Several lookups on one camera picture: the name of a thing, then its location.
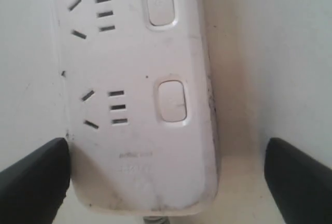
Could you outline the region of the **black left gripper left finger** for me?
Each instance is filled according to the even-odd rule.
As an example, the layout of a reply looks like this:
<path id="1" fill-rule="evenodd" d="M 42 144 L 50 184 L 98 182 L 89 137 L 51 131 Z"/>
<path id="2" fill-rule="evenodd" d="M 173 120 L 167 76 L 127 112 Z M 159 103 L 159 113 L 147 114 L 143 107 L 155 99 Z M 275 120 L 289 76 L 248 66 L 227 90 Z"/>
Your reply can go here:
<path id="1" fill-rule="evenodd" d="M 53 223 L 70 181 L 68 143 L 55 138 L 1 171 L 1 223 Z"/>

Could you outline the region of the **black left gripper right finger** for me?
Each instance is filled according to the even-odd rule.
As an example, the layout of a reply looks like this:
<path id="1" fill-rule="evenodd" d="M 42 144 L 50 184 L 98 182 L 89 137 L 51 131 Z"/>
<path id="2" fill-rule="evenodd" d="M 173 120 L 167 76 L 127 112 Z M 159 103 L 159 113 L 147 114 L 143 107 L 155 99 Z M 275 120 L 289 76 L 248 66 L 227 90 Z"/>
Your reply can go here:
<path id="1" fill-rule="evenodd" d="M 331 169 L 281 138 L 271 138 L 264 177 L 285 223 L 331 223 Z"/>

